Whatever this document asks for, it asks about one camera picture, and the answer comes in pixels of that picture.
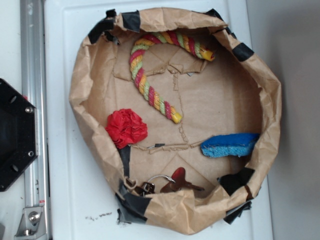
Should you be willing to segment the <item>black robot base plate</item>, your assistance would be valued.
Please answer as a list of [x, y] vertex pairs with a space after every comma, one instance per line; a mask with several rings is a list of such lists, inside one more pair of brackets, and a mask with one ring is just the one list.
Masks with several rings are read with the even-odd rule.
[[0, 80], [0, 191], [7, 191], [37, 157], [36, 109]]

